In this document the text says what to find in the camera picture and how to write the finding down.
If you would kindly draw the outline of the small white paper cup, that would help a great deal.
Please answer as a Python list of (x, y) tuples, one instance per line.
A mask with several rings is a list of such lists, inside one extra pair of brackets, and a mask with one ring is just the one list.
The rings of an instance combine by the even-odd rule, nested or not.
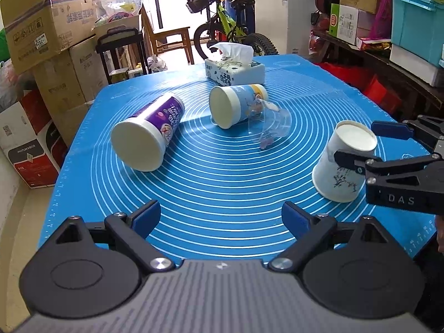
[(313, 168), (315, 189), (331, 201), (354, 201), (365, 175), (365, 169), (357, 167), (355, 161), (372, 157), (377, 144), (377, 137), (365, 125), (352, 120), (337, 123)]

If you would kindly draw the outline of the purple white paper cup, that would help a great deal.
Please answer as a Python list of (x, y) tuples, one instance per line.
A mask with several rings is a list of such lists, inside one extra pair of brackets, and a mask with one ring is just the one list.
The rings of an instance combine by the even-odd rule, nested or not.
[(161, 95), (113, 127), (114, 152), (134, 170), (157, 170), (184, 112), (184, 103), (177, 95)]

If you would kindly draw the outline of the clear plastic cup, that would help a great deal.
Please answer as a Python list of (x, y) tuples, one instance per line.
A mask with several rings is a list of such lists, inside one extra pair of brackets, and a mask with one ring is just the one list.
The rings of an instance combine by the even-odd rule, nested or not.
[(291, 115), (273, 102), (255, 99), (248, 111), (248, 133), (250, 138), (265, 150), (275, 140), (290, 133)]

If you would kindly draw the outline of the blue white paper cup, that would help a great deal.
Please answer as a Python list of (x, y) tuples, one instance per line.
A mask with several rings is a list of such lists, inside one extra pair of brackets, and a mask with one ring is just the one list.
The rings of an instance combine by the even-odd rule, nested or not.
[(248, 84), (228, 87), (214, 87), (209, 93), (208, 103), (213, 120), (222, 129), (247, 119), (250, 106), (256, 99), (269, 98), (265, 87)]

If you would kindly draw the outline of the teal plastic storage bin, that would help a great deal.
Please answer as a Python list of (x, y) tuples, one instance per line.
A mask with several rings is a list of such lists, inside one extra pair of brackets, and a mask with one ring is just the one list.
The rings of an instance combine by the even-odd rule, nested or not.
[(433, 0), (393, 0), (391, 42), (439, 66), (443, 23), (443, 4)]

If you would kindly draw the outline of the blue silicone baking mat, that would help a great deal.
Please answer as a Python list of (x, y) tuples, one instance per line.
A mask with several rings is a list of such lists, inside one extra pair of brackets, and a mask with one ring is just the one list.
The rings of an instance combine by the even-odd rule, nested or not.
[[(104, 88), (65, 158), (41, 238), (48, 238), (68, 216), (100, 222), (156, 199), (162, 216), (148, 240), (172, 260), (268, 261), (294, 241), (281, 221), (281, 207), (291, 201), (339, 221), (375, 216), (409, 255), (417, 254), (435, 232), (431, 215), (368, 205), (364, 195), (337, 204), (319, 195), (312, 184), (312, 169), (338, 122), (370, 125), (387, 120), (388, 114), (299, 56), (265, 56), (262, 63), (270, 100), (291, 115), (289, 135), (265, 150), (250, 138), (247, 123), (228, 130), (214, 124), (208, 107), (214, 84), (204, 65)], [(167, 92), (185, 105), (181, 124), (162, 166), (148, 173), (134, 171), (113, 151), (111, 130)]]

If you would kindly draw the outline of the green white carton box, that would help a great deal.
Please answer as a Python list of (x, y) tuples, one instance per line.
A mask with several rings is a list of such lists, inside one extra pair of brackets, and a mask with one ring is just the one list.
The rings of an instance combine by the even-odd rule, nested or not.
[(370, 36), (375, 14), (342, 4), (331, 4), (330, 36), (356, 45), (357, 38)]

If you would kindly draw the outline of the white red appliance box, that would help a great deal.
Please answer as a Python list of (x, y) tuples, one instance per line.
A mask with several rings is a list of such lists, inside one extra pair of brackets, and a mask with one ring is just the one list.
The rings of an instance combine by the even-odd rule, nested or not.
[(1, 112), (1, 148), (29, 188), (56, 183), (68, 147), (37, 89)]

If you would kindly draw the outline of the lower brown cardboard box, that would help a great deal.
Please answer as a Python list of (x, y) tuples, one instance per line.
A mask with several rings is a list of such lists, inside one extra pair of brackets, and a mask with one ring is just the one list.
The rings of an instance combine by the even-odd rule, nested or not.
[(90, 37), (32, 69), (41, 97), (67, 146), (100, 90), (108, 85), (95, 46), (95, 37)]

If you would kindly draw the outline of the white tissue box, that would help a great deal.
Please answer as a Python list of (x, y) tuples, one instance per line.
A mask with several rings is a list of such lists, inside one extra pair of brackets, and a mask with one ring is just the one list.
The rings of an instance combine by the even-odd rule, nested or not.
[(218, 58), (205, 59), (206, 76), (220, 86), (265, 83), (265, 65), (254, 61), (254, 49), (238, 43), (219, 42)]

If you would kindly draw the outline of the white chest freezer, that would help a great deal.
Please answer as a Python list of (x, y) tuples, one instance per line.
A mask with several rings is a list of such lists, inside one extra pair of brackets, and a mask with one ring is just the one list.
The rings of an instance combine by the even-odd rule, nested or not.
[(315, 0), (255, 0), (255, 31), (283, 54), (309, 56)]

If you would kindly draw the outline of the green children's bicycle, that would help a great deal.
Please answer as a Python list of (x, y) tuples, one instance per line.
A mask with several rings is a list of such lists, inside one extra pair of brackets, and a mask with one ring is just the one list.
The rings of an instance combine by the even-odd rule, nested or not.
[(231, 42), (252, 47), (255, 56), (278, 54), (278, 50), (269, 38), (258, 32), (252, 32), (242, 22), (242, 14), (249, 7), (254, 7), (255, 0), (233, 0), (232, 7), (236, 13), (235, 17), (231, 17), (228, 14), (222, 5), (222, 0), (187, 0), (186, 3), (188, 10), (192, 14), (202, 12), (210, 7), (211, 4), (216, 4), (215, 15), (208, 22), (200, 25), (193, 35), (193, 43), (202, 59), (208, 58), (201, 46), (201, 35), (204, 32), (208, 36), (206, 47), (212, 53), (216, 51), (216, 43)]

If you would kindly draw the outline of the wooden chair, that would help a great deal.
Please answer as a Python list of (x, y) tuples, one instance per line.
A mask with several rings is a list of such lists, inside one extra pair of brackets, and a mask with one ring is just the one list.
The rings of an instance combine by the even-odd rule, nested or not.
[[(148, 34), (148, 52), (149, 55), (159, 56), (162, 53), (170, 51), (184, 50), (189, 65), (195, 63), (191, 46), (189, 27), (182, 27), (170, 30), (154, 31), (145, 6), (142, 6), (139, 14), (142, 18), (142, 25)], [(179, 36), (181, 40), (168, 43), (168, 37)]]

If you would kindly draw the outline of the black stool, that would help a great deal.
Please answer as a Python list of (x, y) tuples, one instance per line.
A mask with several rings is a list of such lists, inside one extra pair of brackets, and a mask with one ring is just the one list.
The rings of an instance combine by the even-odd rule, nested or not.
[(121, 69), (120, 56), (125, 51), (125, 47), (135, 45), (140, 63), (142, 64), (142, 74), (150, 74), (148, 67), (148, 57), (145, 50), (145, 32), (137, 28), (116, 27), (110, 29), (108, 33), (97, 38), (95, 51), (102, 61), (105, 76), (109, 84), (112, 84), (111, 73), (105, 61), (105, 54), (110, 53), (114, 68)]

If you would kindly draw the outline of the large top cardboard box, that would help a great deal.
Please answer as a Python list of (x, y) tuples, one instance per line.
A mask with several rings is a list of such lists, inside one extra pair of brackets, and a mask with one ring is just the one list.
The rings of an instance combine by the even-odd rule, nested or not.
[(11, 61), (21, 74), (89, 38), (96, 0), (1, 0)]

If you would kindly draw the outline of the plastic bag of goods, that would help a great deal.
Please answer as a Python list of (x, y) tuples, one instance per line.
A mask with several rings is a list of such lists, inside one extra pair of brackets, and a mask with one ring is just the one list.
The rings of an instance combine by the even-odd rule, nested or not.
[(115, 20), (138, 15), (143, 0), (96, 0), (97, 20), (94, 26), (101, 26)]

